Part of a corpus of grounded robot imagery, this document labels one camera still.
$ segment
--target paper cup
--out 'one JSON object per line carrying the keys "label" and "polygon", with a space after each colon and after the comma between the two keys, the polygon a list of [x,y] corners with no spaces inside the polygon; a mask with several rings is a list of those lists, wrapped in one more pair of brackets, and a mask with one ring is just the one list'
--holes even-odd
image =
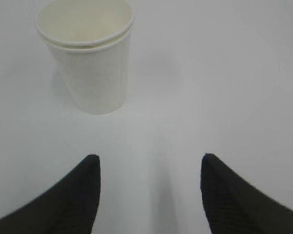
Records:
{"label": "paper cup", "polygon": [[123,0],[56,0],[37,17],[76,105],[90,114],[125,101],[133,10]]}

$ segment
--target stacked paper cup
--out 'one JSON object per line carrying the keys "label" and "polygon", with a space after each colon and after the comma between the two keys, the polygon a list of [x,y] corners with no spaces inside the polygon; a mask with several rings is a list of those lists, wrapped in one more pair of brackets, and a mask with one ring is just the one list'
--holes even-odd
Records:
{"label": "stacked paper cup", "polygon": [[125,101],[133,10],[124,0],[55,0],[37,17],[76,105],[90,114]]}

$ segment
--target cup rim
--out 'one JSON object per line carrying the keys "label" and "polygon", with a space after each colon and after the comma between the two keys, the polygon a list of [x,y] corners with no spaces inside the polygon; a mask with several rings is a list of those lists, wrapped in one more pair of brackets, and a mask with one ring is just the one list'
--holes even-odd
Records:
{"label": "cup rim", "polygon": [[38,33],[40,34],[40,36],[42,38],[44,38],[45,40],[47,40],[48,42],[51,42],[52,44],[57,44],[60,47],[62,46],[67,46],[67,47],[89,47],[89,46],[96,46],[98,44],[102,44],[105,43],[107,41],[113,40],[119,36],[121,36],[122,34],[125,34],[128,30],[130,30],[131,26],[133,25],[133,21],[134,21],[134,10],[131,7],[131,5],[129,4],[129,2],[127,0],[123,0],[131,9],[131,18],[130,21],[128,22],[128,24],[126,24],[126,26],[124,28],[122,28],[121,30],[117,31],[116,33],[113,33],[107,37],[101,38],[101,39],[97,39],[97,40],[87,40],[87,41],[65,41],[65,40],[58,40],[52,36],[50,36],[49,34],[47,34],[46,32],[44,32],[38,24],[38,17],[40,15],[40,13],[42,12],[42,10],[44,8],[46,8],[49,4],[55,2],[57,0],[53,0],[51,2],[49,2],[47,5],[44,5],[38,12],[36,19],[35,19],[35,25],[36,25],[36,29],[38,31]]}
{"label": "cup rim", "polygon": [[120,42],[124,41],[126,38],[128,38],[130,36],[131,30],[132,30],[133,26],[131,26],[125,33],[123,33],[122,35],[118,36],[118,38],[112,40],[112,42],[105,42],[104,45],[99,44],[99,45],[95,45],[95,46],[80,46],[80,47],[71,47],[71,46],[66,46],[66,45],[58,45],[58,44],[54,44],[51,41],[49,41],[47,38],[42,37],[42,40],[50,47],[58,49],[58,50],[62,50],[65,52],[69,52],[69,53],[93,53],[93,52],[99,52],[105,49],[108,49],[110,47],[113,47],[114,45],[119,44]]}

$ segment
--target white paper cup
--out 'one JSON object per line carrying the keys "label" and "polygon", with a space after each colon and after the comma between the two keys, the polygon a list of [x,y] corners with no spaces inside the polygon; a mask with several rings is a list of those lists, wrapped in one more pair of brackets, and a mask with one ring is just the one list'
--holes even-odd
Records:
{"label": "white paper cup", "polygon": [[37,17],[76,105],[90,114],[125,101],[133,10],[124,0],[55,0]]}

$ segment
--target white surface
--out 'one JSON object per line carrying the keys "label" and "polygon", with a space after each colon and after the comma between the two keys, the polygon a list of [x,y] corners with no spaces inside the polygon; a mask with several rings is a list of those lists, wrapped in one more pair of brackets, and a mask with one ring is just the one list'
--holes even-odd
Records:
{"label": "white surface", "polygon": [[128,100],[91,116],[71,103],[36,35],[44,1],[0,1],[0,217],[89,153],[102,161],[97,234],[208,233],[204,152],[293,209],[288,3],[131,2]]}

